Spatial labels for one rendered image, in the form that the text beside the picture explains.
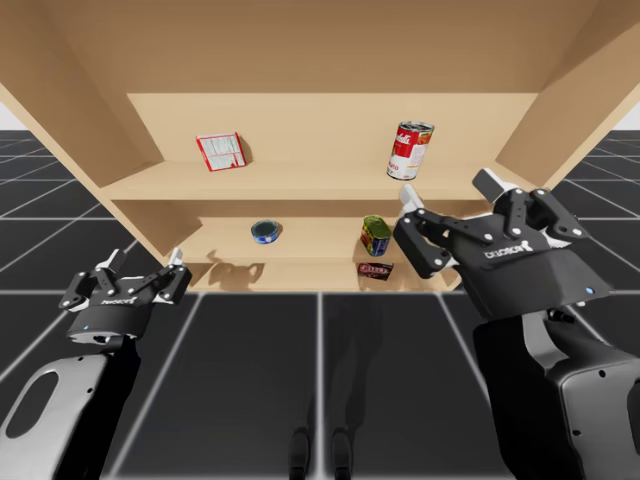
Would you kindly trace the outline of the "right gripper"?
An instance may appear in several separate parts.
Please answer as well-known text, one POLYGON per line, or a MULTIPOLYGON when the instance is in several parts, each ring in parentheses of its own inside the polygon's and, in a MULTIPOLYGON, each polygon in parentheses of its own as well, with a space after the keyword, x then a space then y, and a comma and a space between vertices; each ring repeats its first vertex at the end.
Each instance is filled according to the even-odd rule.
POLYGON ((458 262, 466 293, 486 320, 501 320, 606 297, 611 286, 573 250, 583 226, 551 193, 529 192, 481 169, 473 186, 504 217, 504 233, 531 239, 493 245, 501 230, 483 217, 456 218, 425 207, 412 185, 400 191, 402 210, 392 236, 422 279, 458 262))

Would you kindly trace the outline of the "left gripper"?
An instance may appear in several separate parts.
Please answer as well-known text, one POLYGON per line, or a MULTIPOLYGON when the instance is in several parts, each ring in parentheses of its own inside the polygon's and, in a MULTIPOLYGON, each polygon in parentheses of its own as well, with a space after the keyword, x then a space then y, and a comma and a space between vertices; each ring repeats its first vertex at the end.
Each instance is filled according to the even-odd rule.
POLYGON ((79 344, 106 345, 111 340, 144 336, 152 304, 179 304, 191 282, 192 273, 184 264, 182 250, 175 248, 169 263, 159 271, 141 277, 122 277, 116 273, 126 253, 115 249, 107 260, 73 278, 59 302, 59 308, 77 312, 86 308, 99 287, 107 296, 97 305, 80 311, 67 330, 66 338, 79 344))

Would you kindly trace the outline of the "red and white can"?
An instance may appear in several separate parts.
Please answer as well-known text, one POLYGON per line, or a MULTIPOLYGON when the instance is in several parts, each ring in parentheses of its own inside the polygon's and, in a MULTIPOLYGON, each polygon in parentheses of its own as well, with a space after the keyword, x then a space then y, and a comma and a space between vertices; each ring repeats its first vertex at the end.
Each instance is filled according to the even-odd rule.
POLYGON ((434 130, 433 125, 424 122, 401 122, 391 150, 387 175, 401 181, 415 179, 434 130))

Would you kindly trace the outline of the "green and blue rectangular can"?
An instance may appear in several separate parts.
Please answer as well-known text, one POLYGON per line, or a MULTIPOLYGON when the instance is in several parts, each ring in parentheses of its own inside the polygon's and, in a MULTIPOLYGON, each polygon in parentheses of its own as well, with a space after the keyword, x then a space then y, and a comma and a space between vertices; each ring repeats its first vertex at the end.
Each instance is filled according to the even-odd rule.
POLYGON ((368 215, 363 219, 361 242, 371 256, 383 256, 386 253, 391 236, 391 229, 382 217, 368 215))

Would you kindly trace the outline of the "blue flat can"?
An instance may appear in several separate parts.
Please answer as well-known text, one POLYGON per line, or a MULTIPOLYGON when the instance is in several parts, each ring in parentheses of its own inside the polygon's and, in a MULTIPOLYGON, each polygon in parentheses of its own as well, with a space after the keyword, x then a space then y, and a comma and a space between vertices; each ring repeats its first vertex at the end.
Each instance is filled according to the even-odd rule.
POLYGON ((274 220, 260 220, 251 226, 251 235, 258 244, 275 242, 282 231, 282 225, 274 220))

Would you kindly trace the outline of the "pale wooden shelf unit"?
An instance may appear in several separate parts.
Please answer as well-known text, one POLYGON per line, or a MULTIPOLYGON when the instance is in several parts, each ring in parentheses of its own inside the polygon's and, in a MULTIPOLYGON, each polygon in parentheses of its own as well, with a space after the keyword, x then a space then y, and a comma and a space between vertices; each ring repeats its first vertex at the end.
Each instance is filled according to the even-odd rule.
POLYGON ((435 128, 413 188, 464 216, 488 167, 557 185, 640 102, 640 0, 0 0, 0 102, 201 291, 445 291, 396 246, 396 128, 435 128), (196 137, 237 132, 210 172, 196 137), (251 226, 279 222, 271 244, 251 226))

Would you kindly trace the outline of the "red and white carton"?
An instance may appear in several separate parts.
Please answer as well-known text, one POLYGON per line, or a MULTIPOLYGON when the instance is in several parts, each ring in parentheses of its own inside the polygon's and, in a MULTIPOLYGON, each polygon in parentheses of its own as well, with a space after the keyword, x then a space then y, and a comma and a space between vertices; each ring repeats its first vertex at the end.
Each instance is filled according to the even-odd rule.
POLYGON ((247 165, 237 132, 197 136, 196 143, 210 172, 247 165))

